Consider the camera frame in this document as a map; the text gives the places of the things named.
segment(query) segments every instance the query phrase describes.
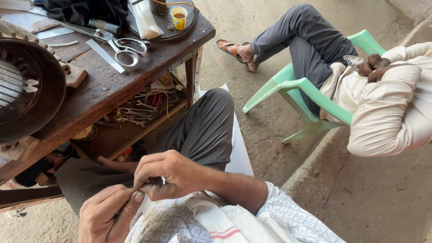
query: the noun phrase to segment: white shirt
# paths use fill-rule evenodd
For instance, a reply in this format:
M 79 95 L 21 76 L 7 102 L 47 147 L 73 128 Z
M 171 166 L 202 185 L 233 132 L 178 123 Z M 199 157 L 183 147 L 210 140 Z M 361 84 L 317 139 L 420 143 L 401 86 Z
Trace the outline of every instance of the white shirt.
M 425 145 L 432 139 L 432 42 L 398 46 L 382 55 L 392 64 L 381 81 L 367 84 L 356 65 L 331 65 L 333 75 L 320 91 L 353 113 L 348 150 L 358 156 L 388 156 Z M 321 119 L 341 123 L 321 109 Z
M 267 182 L 269 195 L 256 217 L 272 212 L 287 223 L 286 231 L 300 242 L 343 243 L 335 233 L 315 216 L 303 210 L 291 197 Z M 158 202 L 147 217 L 141 216 L 129 232 L 125 243 L 211 243 L 209 232 L 194 219 L 186 201 L 192 194 Z M 223 200 L 214 196 L 219 204 Z

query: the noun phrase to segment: gray trousers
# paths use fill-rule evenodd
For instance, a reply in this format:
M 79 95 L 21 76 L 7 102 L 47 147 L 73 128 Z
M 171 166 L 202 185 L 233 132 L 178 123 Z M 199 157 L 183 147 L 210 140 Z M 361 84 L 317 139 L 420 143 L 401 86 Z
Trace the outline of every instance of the gray trousers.
M 173 149 L 200 165 L 225 170 L 232 151 L 233 121 L 231 95 L 223 89 L 212 89 L 172 126 L 157 134 L 155 147 L 158 152 Z M 133 186 L 133 174 L 87 159 L 68 159 L 55 176 L 76 215 L 87 199 L 104 188 Z
M 259 63 L 287 47 L 295 78 L 306 77 L 317 89 L 332 75 L 332 63 L 348 65 L 343 56 L 358 56 L 351 41 L 310 4 L 293 6 L 251 41 L 251 49 Z M 319 114 L 320 107 L 302 90 L 300 92 L 308 108 Z

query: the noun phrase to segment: scissor handle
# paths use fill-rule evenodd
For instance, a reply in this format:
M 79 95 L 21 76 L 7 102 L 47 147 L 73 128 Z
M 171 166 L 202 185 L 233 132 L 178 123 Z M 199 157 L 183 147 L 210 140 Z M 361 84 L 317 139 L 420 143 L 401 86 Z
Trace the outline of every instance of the scissor handle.
M 132 63 L 131 64 L 127 64 L 127 63 L 124 63 L 124 61 L 119 60 L 119 55 L 120 54 L 124 54 L 124 55 L 127 55 L 127 56 L 131 57 L 132 58 Z M 120 63 L 121 65 L 125 66 L 125 67 L 133 67 L 140 60 L 140 56 L 136 52 L 129 51 L 129 50 L 122 50 L 122 51 L 117 51 L 115 53 L 115 60 L 118 63 Z
M 115 40 L 115 44 L 119 48 L 124 48 L 125 50 L 133 51 L 133 52 L 137 53 L 138 56 L 140 57 L 140 59 L 145 58 L 147 55 L 147 46 L 142 41 L 138 41 L 138 40 L 131 39 L 131 38 L 121 38 L 121 39 Z M 129 46 L 125 46 L 124 44 L 139 46 L 142 49 L 142 51 L 136 50 L 136 49 L 129 47 Z

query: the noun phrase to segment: sandal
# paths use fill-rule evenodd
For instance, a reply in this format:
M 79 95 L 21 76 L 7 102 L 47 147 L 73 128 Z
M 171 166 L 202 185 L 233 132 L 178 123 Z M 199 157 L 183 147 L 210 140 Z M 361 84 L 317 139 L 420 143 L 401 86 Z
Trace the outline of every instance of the sandal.
M 240 63 L 242 63 L 242 64 L 246 63 L 246 62 L 244 61 L 244 59 L 243 59 L 240 55 L 237 55 L 237 51 L 236 51 L 236 49 L 237 49 L 238 45 L 236 45 L 236 44 L 234 44 L 234 43 L 229 43 L 229 42 L 226 41 L 226 40 L 217 40 L 217 41 L 216 41 L 216 45 L 217 45 L 217 47 L 218 47 L 219 49 L 221 49 L 222 51 L 224 51 L 224 52 L 230 54 L 231 56 L 233 56 L 233 57 L 234 57 L 237 61 L 239 61 Z M 232 45 L 231 52 L 229 52 L 229 51 L 226 49 L 226 46 L 228 46 L 228 45 Z

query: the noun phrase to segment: seated man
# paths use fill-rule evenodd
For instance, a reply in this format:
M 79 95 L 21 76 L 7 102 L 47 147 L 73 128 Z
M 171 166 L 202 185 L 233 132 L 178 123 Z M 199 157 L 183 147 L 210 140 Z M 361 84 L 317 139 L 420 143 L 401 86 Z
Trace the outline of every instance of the seated man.
M 275 24 L 242 46 L 218 40 L 219 48 L 249 71 L 289 47 L 296 79 L 306 77 L 325 96 L 354 114 L 348 150 L 388 156 L 432 139 L 432 42 L 396 47 L 363 60 L 309 4 L 292 7 Z M 303 91 L 308 108 L 338 122 Z
M 55 176 L 80 217 L 78 242 L 344 242 L 271 183 L 223 172 L 233 115 L 231 96 L 210 90 L 158 135 L 168 151 L 139 163 L 99 158 L 106 166 L 69 159 Z M 143 192 L 159 201 L 130 231 Z

